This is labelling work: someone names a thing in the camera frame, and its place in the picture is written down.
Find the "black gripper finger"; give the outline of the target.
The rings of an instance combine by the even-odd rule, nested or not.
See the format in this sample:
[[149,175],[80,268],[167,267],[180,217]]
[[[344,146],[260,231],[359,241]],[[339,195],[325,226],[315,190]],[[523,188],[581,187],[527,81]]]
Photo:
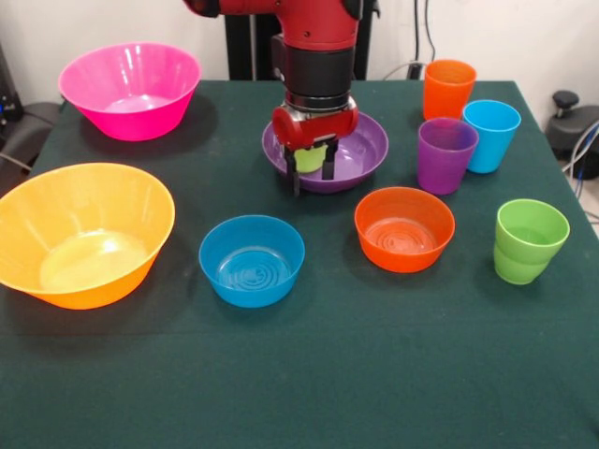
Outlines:
[[326,144],[327,148],[325,151],[325,159],[322,166],[322,180],[330,181],[334,179],[335,172],[335,157],[338,151],[338,141],[336,139],[330,140]]
[[295,152],[289,148],[284,148],[285,163],[286,163],[286,176],[291,184],[293,195],[300,195],[300,177],[297,169],[297,160]]

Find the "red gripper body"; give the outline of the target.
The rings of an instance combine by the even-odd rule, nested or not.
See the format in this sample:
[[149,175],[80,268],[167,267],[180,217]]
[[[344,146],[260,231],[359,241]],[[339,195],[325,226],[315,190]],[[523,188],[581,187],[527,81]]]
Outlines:
[[322,141],[344,138],[357,125],[358,106],[352,97],[337,111],[303,112],[283,103],[272,113],[274,134],[290,151],[308,150]]

